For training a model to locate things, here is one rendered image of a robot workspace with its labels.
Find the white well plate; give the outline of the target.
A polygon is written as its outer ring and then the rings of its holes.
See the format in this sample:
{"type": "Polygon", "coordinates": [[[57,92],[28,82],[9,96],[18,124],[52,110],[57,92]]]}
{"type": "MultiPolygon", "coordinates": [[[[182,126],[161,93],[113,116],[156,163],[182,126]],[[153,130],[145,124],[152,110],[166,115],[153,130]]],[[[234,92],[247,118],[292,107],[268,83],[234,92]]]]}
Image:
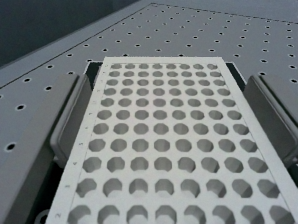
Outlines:
{"type": "Polygon", "coordinates": [[[45,224],[298,224],[222,57],[105,57],[45,224]]]}

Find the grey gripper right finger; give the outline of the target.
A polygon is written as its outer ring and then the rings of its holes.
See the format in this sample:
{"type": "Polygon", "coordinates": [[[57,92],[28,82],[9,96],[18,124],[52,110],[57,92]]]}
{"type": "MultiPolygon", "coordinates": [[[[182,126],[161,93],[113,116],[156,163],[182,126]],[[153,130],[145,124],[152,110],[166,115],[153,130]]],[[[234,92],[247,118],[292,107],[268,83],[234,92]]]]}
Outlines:
{"type": "Polygon", "coordinates": [[[242,94],[284,167],[298,164],[298,96],[278,75],[251,75],[242,94]]]}

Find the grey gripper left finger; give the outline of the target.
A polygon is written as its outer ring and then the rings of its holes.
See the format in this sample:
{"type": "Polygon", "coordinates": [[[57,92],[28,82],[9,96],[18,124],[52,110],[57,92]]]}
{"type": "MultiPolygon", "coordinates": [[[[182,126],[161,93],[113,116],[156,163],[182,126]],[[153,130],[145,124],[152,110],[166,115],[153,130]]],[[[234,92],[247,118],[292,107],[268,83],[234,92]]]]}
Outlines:
{"type": "Polygon", "coordinates": [[[65,168],[92,90],[86,74],[60,74],[0,169],[0,224],[25,224],[50,163],[65,168]]]}

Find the grey flat base plate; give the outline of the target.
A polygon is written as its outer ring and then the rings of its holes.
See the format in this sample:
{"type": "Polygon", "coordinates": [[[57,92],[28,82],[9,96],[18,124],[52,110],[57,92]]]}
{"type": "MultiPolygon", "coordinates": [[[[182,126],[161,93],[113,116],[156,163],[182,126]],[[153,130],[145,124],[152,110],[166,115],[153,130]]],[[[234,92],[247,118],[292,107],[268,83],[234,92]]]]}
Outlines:
{"type": "Polygon", "coordinates": [[[105,57],[222,57],[298,96],[298,23],[150,3],[0,86],[0,169],[59,75],[105,57]]]}

